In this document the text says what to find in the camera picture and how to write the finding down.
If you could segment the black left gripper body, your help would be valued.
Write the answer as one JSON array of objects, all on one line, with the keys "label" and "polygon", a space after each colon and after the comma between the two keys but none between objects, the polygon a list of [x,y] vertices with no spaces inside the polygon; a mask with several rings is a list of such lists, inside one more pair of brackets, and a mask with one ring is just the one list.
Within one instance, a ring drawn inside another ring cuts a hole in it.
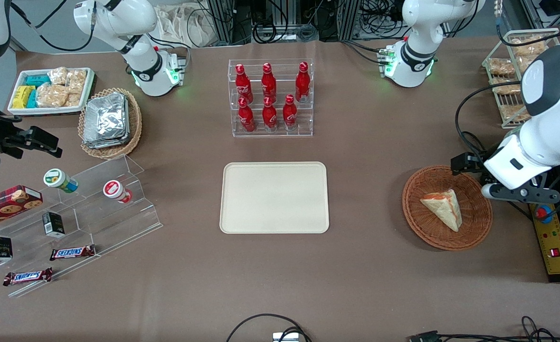
[{"label": "black left gripper body", "polygon": [[468,173],[480,174],[481,177],[489,175],[484,166],[484,159],[476,153],[468,153]]}]

